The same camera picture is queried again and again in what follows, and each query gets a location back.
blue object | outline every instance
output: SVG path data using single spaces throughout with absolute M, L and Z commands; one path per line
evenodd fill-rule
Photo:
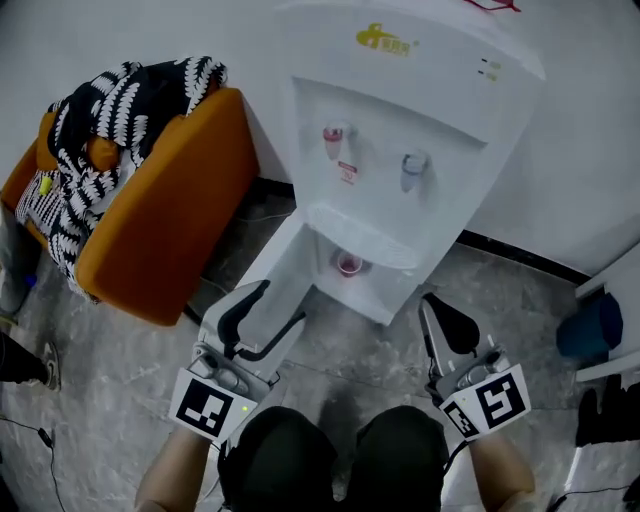
M 556 344 L 565 357 L 588 359 L 620 345 L 622 326 L 620 305 L 607 293 L 564 320 L 556 332 Z

concrete floor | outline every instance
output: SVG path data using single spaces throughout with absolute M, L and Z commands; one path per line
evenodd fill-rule
M 239 217 L 218 248 L 206 276 L 231 289 L 282 218 L 246 222 L 290 211 L 292 202 L 266 197 Z M 166 414 L 178 368 L 189 362 L 198 328 L 182 317 L 159 328 L 106 304 L 91 305 L 69 291 L 45 255 L 39 281 L 13 332 L 38 352 L 45 339 L 58 345 L 62 391 L 6 384 L 1 411 L 17 421 L 55 431 L 55 471 L 67 512 L 131 510 L 137 485 L 173 428 Z M 554 346 L 555 328 L 576 307 L 574 287 L 522 265 L 455 245 L 428 285 L 485 311 L 510 359 L 523 365 L 534 410 L 505 432 L 530 460 L 541 501 L 562 489 L 574 460 L 577 406 L 586 388 Z M 195 302 L 206 307 L 222 292 L 205 286 Z M 282 368 L 272 403 L 303 412 L 341 452 L 335 494 L 344 494 L 356 430 L 379 412 L 412 404 L 442 421 L 452 450 L 461 440 L 423 390 L 427 358 L 415 294 L 382 328 L 312 290 L 303 307 L 309 320 Z M 0 472 L 21 510 L 58 510 L 50 455 L 34 432 L 0 422 Z M 640 443 L 583 450 L 572 489 L 628 484 L 640 473 Z M 208 469 L 205 492 L 215 481 Z M 571 497 L 562 511 L 623 510 L 621 492 Z M 216 511 L 215 489 L 198 511 Z M 463 452 L 444 489 L 445 512 L 483 510 L 468 454 Z

black pants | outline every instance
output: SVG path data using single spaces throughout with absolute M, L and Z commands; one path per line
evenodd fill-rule
M 440 510 L 448 451 L 440 423 L 409 406 L 374 418 L 357 435 L 347 496 L 335 503 L 336 451 L 302 414 L 273 407 L 256 416 L 218 464 L 234 512 Z
M 0 382 L 46 383 L 49 375 L 44 363 L 6 334 L 0 332 Z

white water dispenser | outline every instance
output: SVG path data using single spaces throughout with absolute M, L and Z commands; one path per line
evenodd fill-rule
M 243 329 L 269 339 L 262 320 L 283 325 L 312 285 L 389 324 L 491 189 L 542 66 L 498 14 L 463 0 L 274 16 L 297 210 L 241 281 L 272 283 Z

person's arm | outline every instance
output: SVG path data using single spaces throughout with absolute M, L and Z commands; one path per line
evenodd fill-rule
M 529 464 L 506 437 L 489 434 L 472 442 L 469 449 L 487 512 L 497 512 L 515 496 L 535 491 Z
M 193 512 L 202 487 L 209 445 L 208 439 L 187 428 L 174 430 L 142 478 L 136 506 L 153 502 L 166 512 Z

